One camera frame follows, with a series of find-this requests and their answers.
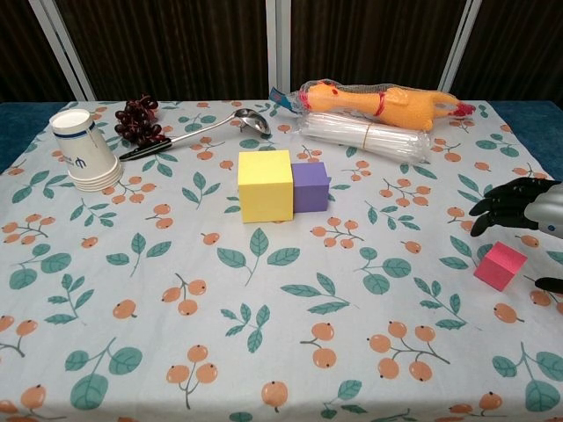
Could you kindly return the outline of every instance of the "paper cup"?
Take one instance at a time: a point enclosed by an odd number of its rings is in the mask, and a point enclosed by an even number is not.
[[[77,189],[93,192],[113,186],[123,169],[106,144],[90,112],[71,109],[49,119],[69,176]]]

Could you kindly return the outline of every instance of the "grapes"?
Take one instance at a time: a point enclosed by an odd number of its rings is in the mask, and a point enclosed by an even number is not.
[[[141,99],[130,99],[125,103],[125,108],[115,113],[119,121],[114,130],[118,135],[139,147],[148,147],[154,143],[166,141],[161,135],[162,127],[153,125],[155,109],[158,102],[149,94],[143,94]]]

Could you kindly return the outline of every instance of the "plastic packaging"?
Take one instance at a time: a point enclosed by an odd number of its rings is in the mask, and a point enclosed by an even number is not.
[[[430,138],[420,130],[401,129],[339,114],[306,113],[299,131],[319,141],[356,147],[400,163],[428,162]]]

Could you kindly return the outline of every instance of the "purple cube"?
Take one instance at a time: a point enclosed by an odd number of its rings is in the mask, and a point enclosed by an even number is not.
[[[328,184],[323,163],[297,163],[293,171],[293,211],[309,213],[328,208]]]

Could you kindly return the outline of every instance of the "black handle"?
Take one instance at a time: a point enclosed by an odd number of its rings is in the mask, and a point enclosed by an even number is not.
[[[144,156],[152,156],[158,151],[169,149],[171,146],[172,141],[170,139],[166,139],[163,142],[157,143],[155,145],[150,145],[146,148],[135,148],[127,154],[120,156],[120,161],[131,161],[143,158]]]
[[[552,293],[563,293],[563,280],[553,277],[542,277],[536,280],[536,287]]]

